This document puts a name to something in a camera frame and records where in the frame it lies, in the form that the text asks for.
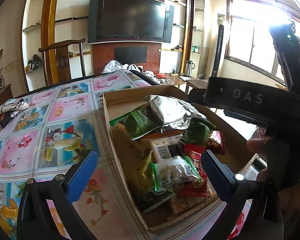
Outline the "person's hand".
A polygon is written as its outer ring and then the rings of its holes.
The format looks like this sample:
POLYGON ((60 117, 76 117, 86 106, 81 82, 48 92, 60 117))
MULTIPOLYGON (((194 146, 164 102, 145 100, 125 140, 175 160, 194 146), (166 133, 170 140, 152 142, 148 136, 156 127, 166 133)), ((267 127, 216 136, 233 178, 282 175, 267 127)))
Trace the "person's hand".
MULTIPOLYGON (((253 153, 258 154, 265 162, 267 162, 266 156, 266 143, 270 141, 272 138, 262 138, 262 139, 250 139, 247 141, 247 149, 253 153)), ((268 176, 268 169, 262 169, 258 175, 256 180, 257 181, 265 181, 268 176)))

